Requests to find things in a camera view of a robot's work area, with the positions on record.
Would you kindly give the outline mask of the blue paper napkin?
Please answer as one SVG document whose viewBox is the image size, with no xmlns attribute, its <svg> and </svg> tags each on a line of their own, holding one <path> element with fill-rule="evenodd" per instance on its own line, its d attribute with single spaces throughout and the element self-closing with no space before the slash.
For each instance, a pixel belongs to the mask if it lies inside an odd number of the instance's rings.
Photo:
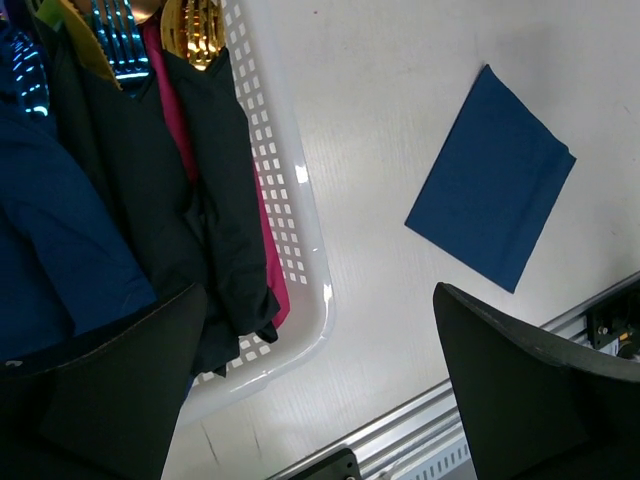
<svg viewBox="0 0 640 480">
<path fill-rule="evenodd" d="M 514 292 L 575 163 L 569 148 L 484 66 L 405 224 Z"/>
</svg>

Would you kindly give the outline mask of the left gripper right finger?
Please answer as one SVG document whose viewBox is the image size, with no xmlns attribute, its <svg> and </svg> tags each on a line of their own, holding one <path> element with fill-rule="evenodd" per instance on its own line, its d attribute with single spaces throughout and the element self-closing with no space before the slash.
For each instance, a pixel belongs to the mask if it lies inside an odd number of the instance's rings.
<svg viewBox="0 0 640 480">
<path fill-rule="evenodd" d="M 436 285 L 433 305 L 478 478 L 638 478 L 638 363 L 450 284 Z"/>
</svg>

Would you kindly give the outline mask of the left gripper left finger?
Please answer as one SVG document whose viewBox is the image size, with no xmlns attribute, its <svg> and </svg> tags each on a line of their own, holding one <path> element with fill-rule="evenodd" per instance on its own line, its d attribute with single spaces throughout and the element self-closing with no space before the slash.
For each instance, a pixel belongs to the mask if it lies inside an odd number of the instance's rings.
<svg viewBox="0 0 640 480">
<path fill-rule="evenodd" d="M 158 479 L 207 309 L 166 302 L 1 364 L 4 479 Z"/>
</svg>

